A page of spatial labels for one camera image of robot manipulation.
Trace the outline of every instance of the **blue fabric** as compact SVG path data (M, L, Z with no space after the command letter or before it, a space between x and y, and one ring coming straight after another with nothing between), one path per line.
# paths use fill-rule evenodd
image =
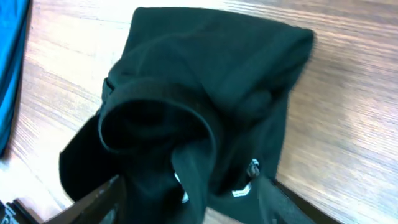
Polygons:
M0 157L11 133L29 0L0 0Z

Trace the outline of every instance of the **wooden table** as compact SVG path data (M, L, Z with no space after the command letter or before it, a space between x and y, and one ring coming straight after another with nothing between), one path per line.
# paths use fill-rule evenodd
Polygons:
M278 179L343 223L398 223L396 0L34 0L0 200L21 198L44 220L71 204L58 154L100 106L138 6L223 9L313 29ZM229 222L209 214L207 223Z

